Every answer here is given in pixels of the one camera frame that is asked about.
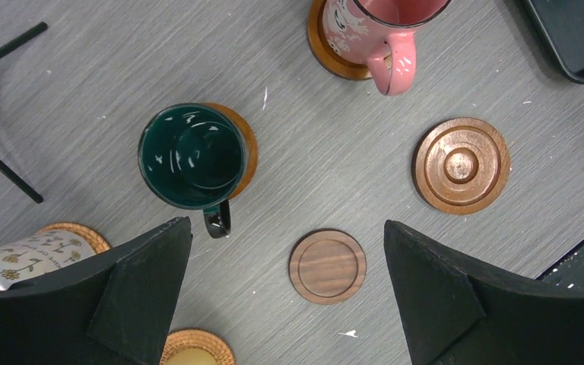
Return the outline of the dark green mug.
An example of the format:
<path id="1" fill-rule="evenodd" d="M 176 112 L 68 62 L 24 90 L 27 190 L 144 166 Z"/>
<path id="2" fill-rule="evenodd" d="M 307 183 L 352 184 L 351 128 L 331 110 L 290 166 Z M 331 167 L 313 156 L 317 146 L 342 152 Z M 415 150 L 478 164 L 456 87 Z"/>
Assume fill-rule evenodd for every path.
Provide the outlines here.
<path id="1" fill-rule="evenodd" d="M 145 126 L 138 164 L 147 187 L 176 208 L 201 211 L 208 234 L 230 234 L 230 194 L 246 168 L 239 129 L 203 103 L 169 106 Z"/>

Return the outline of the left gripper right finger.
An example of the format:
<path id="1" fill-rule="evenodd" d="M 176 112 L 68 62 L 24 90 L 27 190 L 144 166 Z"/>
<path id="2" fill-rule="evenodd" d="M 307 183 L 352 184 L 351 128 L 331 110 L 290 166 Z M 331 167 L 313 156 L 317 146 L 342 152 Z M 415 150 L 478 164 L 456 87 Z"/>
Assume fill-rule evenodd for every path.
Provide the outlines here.
<path id="1" fill-rule="evenodd" d="M 384 250 L 414 364 L 584 364 L 584 290 L 527 278 L 398 221 Z"/>

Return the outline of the pink mug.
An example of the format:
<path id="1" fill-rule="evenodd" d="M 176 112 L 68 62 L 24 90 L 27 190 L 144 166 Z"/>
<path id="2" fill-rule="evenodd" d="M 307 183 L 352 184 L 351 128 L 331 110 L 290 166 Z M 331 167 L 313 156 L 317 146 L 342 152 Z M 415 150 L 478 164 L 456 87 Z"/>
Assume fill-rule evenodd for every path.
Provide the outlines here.
<path id="1" fill-rule="evenodd" d="M 386 96 L 403 94 L 417 68 L 414 35 L 449 1 L 326 1 L 323 32 L 343 59 L 365 65 Z"/>

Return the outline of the yellow mug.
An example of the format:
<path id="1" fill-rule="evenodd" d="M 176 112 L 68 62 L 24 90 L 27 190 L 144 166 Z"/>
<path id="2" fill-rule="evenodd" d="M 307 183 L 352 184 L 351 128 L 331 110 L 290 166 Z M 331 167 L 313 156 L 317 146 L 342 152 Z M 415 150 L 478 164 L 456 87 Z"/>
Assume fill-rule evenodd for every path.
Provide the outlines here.
<path id="1" fill-rule="evenodd" d="M 188 348 L 174 354 L 164 365 L 217 365 L 212 354 L 200 348 Z"/>

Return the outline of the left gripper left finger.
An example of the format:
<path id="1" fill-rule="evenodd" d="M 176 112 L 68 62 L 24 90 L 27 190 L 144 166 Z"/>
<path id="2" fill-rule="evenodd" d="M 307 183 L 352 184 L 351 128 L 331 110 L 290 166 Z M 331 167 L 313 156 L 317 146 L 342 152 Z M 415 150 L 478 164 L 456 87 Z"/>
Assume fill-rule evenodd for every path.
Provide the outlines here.
<path id="1" fill-rule="evenodd" d="M 176 217 L 0 291 L 0 364 L 157 364 L 192 246 Z"/>

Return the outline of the white patterned mug orange inside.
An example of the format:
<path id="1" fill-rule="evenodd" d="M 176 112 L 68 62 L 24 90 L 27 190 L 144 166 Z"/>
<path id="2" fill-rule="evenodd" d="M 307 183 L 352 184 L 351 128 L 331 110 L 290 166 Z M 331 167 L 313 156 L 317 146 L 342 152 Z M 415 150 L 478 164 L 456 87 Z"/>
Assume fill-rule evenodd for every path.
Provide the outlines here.
<path id="1" fill-rule="evenodd" d="M 45 230 L 0 246 L 0 291 L 95 256 L 101 250 L 68 230 Z"/>

